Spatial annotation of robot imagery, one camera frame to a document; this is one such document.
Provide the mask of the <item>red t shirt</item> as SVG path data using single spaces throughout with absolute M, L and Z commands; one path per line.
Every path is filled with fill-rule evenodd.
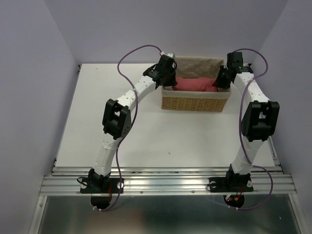
M 176 78 L 176 85 L 172 87 L 174 91 L 188 92 L 218 92 L 218 88 L 214 86 L 215 79 L 199 77 L 199 78 Z

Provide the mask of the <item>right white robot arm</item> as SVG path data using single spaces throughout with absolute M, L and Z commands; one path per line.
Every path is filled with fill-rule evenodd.
M 258 86 L 251 65 L 243 60 L 242 50 L 227 54 L 214 82 L 217 88 L 231 84 L 241 92 L 239 108 L 240 148 L 224 177 L 211 177 L 207 189 L 212 193 L 251 192 L 251 170 L 258 150 L 275 133 L 280 105 L 271 101 Z

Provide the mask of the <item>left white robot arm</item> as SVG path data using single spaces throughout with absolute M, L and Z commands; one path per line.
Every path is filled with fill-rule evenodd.
M 77 179 L 82 194 L 107 194 L 121 189 L 110 178 L 112 162 L 121 141 L 129 134 L 139 103 L 159 86 L 176 84 L 175 55 L 161 53 L 158 63 L 145 70 L 135 85 L 117 99 L 109 99 L 103 114 L 103 140 L 96 161 L 87 177 Z

